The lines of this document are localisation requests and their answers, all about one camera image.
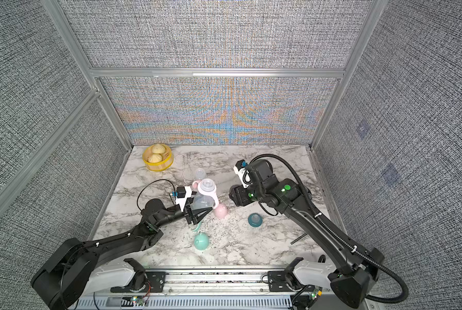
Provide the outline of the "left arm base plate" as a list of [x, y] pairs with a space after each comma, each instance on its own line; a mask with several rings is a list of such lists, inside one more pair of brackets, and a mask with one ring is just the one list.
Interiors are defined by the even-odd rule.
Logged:
[[166, 282], [166, 272], [147, 271], [145, 275], [140, 273], [134, 276], [128, 285], [111, 288], [111, 293], [162, 293]]

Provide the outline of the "pink bottle cap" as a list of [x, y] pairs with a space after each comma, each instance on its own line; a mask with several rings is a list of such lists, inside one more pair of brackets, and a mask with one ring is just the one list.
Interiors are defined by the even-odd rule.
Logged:
[[228, 208], [225, 204], [220, 203], [214, 210], [214, 216], [218, 219], [224, 219], [228, 215]]

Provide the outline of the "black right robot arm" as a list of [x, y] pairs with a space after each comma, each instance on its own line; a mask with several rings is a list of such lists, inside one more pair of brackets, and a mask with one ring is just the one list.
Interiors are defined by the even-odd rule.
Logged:
[[295, 222], [327, 255], [325, 262], [295, 258], [285, 268], [285, 282], [291, 289], [305, 286], [329, 288], [344, 304], [358, 308], [378, 281], [380, 271], [360, 254], [377, 263], [384, 255], [376, 248], [367, 249], [347, 236], [315, 205], [308, 191], [301, 191], [291, 179], [278, 180], [267, 160], [251, 164], [237, 161], [234, 172], [241, 184], [230, 188], [229, 197], [239, 207], [254, 202], [266, 204]]

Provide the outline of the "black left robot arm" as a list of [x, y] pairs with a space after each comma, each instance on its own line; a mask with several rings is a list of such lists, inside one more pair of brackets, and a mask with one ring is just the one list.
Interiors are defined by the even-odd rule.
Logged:
[[160, 199], [151, 199], [140, 223], [126, 232], [100, 240], [66, 240], [32, 277], [31, 287], [49, 309], [68, 309], [82, 295], [105, 289], [143, 291], [148, 287], [146, 269], [130, 254], [153, 247], [163, 226], [183, 218], [197, 225], [211, 211], [194, 210], [190, 204], [167, 208]]

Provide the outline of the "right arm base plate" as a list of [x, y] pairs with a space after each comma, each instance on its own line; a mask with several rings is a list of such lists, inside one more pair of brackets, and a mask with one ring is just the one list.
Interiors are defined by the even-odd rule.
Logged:
[[318, 299], [322, 295], [323, 288], [316, 285], [303, 285], [292, 280], [285, 271], [268, 271], [261, 278], [262, 283], [268, 286], [272, 293], [291, 293], [293, 297], [308, 295], [312, 299]]

